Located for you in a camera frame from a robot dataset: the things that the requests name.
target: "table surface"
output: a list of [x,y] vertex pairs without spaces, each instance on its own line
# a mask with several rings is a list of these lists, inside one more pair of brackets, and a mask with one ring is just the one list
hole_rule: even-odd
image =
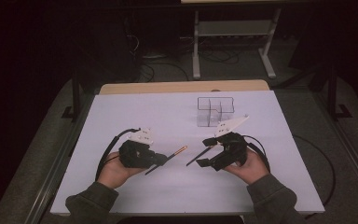
[[[200,86],[209,86],[205,91]],[[228,83],[240,83],[241,91],[222,91]],[[186,92],[139,93],[154,86],[175,83],[118,84],[102,88],[95,97],[79,136],[72,159],[50,212],[68,214],[65,199],[86,189],[93,181],[99,159],[116,134],[129,128],[151,128],[155,143],[150,149],[171,155],[182,146],[188,149],[149,175],[139,174],[117,189],[120,196],[111,213],[130,216],[240,215],[253,212],[245,184],[236,176],[213,168],[186,164],[199,154],[202,140],[212,137],[214,127],[197,127],[198,97],[233,97],[234,117],[250,118],[235,130],[257,138],[267,151],[271,172],[292,189],[298,198],[296,209],[302,213],[322,212],[324,207],[299,155],[273,91],[254,91],[263,81],[189,82]],[[127,86],[135,93],[124,91]],[[122,136],[112,151],[126,141]],[[221,152],[216,147],[202,158]]]

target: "gray sleeve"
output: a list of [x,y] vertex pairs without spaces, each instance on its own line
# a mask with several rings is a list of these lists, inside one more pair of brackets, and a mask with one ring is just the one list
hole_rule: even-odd
[[259,223],[306,223],[296,211],[296,194],[273,175],[266,175],[247,187]]
[[66,199],[71,215],[67,224],[103,223],[107,220],[118,193],[98,182],[92,183],[85,191]]

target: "shelf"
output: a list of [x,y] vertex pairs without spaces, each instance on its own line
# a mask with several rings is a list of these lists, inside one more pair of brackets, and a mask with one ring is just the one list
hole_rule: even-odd
[[199,36],[267,35],[270,20],[266,21],[200,21]]

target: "person's left hand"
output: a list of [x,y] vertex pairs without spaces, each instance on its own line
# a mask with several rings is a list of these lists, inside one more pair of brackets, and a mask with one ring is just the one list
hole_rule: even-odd
[[110,189],[116,189],[123,185],[128,178],[133,175],[139,174],[146,170],[143,168],[127,168],[121,163],[118,158],[118,152],[112,152],[107,157],[107,163],[101,170],[97,182],[107,186]]

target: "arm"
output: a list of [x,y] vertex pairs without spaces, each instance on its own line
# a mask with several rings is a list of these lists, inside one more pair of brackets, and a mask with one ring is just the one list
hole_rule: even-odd
[[118,196],[115,189],[123,185],[131,176],[144,170],[124,167],[117,156],[118,152],[108,156],[107,160],[112,160],[105,164],[96,182],[85,191],[66,199],[65,205],[71,215],[65,223],[103,223],[107,220],[109,211]]
[[305,223],[295,209],[296,195],[269,173],[256,153],[249,149],[247,153],[243,166],[229,165],[225,170],[249,185],[247,189],[259,223]]

